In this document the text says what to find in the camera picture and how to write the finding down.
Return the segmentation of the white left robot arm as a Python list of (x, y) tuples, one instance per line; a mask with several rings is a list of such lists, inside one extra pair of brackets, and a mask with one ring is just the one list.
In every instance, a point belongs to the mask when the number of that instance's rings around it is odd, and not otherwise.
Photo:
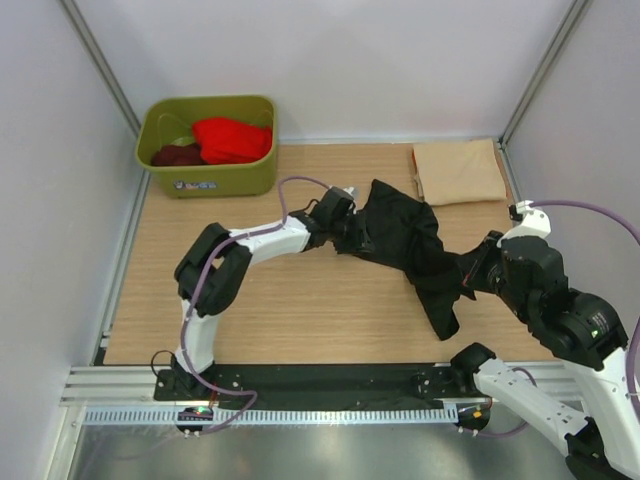
[(212, 386), (214, 339), (223, 312), (236, 299), (248, 270), (331, 242), (371, 253), (366, 215), (356, 209), (353, 190), (330, 187), (307, 207), (285, 210), (280, 220), (247, 229), (205, 227), (174, 271), (182, 307), (179, 347), (172, 361), (177, 388), (191, 400)]

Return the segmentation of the black t shirt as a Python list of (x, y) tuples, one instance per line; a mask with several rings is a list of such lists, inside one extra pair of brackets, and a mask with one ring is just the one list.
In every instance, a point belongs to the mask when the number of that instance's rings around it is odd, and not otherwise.
[(373, 252), (352, 255), (402, 271), (436, 334), (444, 341), (459, 330), (454, 303), (462, 292), (462, 261), (447, 252), (438, 236), (433, 208), (393, 186), (375, 179), (363, 209)]

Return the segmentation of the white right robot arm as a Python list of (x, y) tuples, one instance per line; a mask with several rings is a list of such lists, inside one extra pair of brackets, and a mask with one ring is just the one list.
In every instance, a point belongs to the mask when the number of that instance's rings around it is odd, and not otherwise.
[(570, 287), (544, 201), (509, 208), (513, 227), (492, 232), (471, 252), (464, 285), (500, 298), (573, 376), (587, 410), (553, 399), (494, 352), (473, 343), (451, 360), (450, 382), (461, 395), (491, 397), (542, 434), (577, 479), (639, 476), (637, 334), (627, 335), (614, 307)]

